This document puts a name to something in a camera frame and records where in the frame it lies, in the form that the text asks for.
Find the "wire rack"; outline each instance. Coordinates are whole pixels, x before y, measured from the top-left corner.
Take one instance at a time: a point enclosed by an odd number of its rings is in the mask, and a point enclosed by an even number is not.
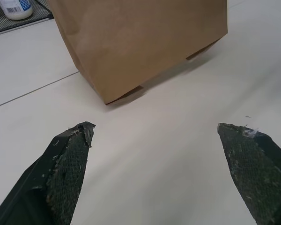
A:
[[[5,15],[3,10],[0,8],[0,33],[7,30],[15,29],[20,26],[27,25],[29,23],[35,23],[40,20],[53,19],[52,12],[46,0],[30,0],[33,13],[30,17],[24,20],[10,20]]]

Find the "white bottle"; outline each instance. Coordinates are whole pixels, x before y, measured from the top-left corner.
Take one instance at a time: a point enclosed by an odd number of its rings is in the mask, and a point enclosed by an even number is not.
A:
[[[8,19],[22,20],[32,14],[29,0],[0,0],[0,6]]]

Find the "white floor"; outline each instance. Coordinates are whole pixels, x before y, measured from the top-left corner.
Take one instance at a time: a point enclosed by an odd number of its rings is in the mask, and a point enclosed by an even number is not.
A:
[[[120,107],[77,73],[54,21],[0,35],[0,204],[55,135],[87,120],[73,225],[256,224],[216,128],[248,124],[281,147],[281,0],[229,8],[227,36]]]

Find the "brown paper bag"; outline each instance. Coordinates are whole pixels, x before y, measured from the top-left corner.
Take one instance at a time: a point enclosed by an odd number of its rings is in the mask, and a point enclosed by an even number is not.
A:
[[[48,0],[72,59],[106,104],[227,33],[227,0]]]

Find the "bottle label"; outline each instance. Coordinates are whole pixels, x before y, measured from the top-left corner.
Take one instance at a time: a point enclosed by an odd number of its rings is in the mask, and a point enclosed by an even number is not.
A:
[[[0,2],[8,14],[21,13],[31,7],[29,0],[1,0]]]

